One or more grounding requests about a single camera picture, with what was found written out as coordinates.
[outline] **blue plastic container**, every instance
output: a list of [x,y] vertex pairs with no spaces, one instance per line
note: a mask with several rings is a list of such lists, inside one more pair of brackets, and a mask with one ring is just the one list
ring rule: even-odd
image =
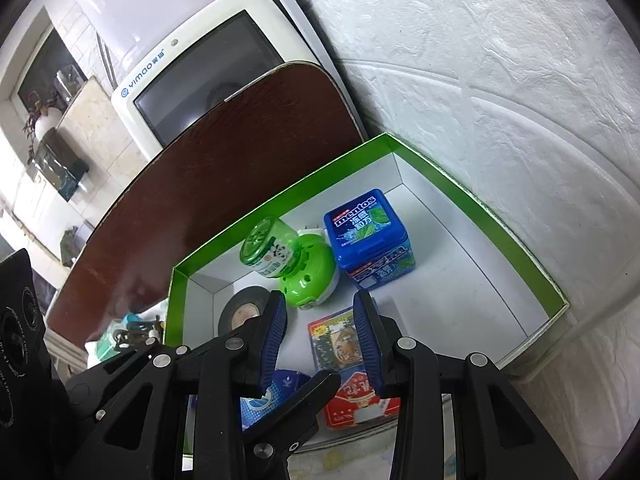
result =
[[379,189],[324,215],[338,266],[371,290],[415,269],[406,229]]

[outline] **red package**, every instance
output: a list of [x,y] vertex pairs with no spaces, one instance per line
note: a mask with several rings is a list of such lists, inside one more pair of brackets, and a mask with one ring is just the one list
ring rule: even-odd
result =
[[400,399],[380,399],[369,386],[352,309],[310,323],[308,332],[316,369],[337,371],[342,379],[342,386],[324,408],[329,428],[348,428],[398,413]]

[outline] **green box edge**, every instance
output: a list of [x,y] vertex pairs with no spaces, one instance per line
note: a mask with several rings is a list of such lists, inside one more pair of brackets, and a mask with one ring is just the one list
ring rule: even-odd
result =
[[282,216],[325,189],[389,153],[395,153],[444,193],[491,240],[540,302],[549,319],[568,306],[561,289],[526,245],[475,195],[406,142],[384,133],[353,148],[247,213],[174,267],[164,342],[182,344],[189,276],[244,239],[265,215]]

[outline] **green plug-in device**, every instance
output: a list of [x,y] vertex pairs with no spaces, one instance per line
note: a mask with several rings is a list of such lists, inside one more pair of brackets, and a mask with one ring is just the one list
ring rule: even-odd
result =
[[288,306],[322,303],[340,277],[334,253],[324,237],[299,236],[273,215],[251,229],[240,249],[240,261],[267,278],[279,278]]
[[340,269],[334,253],[319,235],[300,237],[300,259],[291,272],[280,277],[280,290],[289,306],[315,306],[322,303],[335,290]]

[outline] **black speaker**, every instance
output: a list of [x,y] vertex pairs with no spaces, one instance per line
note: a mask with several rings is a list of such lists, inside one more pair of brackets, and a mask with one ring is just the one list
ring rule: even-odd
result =
[[44,344],[46,327],[21,249],[0,262],[0,476],[54,480],[73,453],[64,386]]

